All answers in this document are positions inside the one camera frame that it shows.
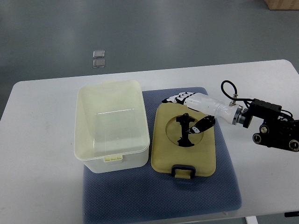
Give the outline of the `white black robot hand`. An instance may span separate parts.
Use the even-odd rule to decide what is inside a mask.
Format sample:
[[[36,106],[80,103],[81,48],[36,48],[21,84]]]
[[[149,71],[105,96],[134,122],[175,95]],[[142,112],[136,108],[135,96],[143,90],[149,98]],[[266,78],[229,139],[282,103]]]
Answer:
[[[243,107],[238,104],[226,105],[222,101],[203,93],[181,92],[166,98],[163,103],[177,103],[187,106],[206,116],[189,128],[188,133],[202,133],[215,125],[216,118],[223,118],[229,124],[236,125],[240,120]]]

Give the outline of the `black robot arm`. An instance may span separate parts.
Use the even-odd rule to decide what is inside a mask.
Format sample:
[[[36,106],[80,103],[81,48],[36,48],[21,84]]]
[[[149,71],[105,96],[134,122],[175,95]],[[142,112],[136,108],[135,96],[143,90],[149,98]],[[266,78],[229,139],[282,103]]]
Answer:
[[[259,132],[253,134],[253,141],[258,145],[274,147],[292,152],[299,151],[299,121],[294,120],[292,113],[282,109],[282,106],[259,99],[238,98],[236,86],[229,80],[221,83],[221,91],[231,99],[230,105],[242,101],[246,108],[239,107],[233,123],[240,123],[248,128],[252,118],[263,120]]]

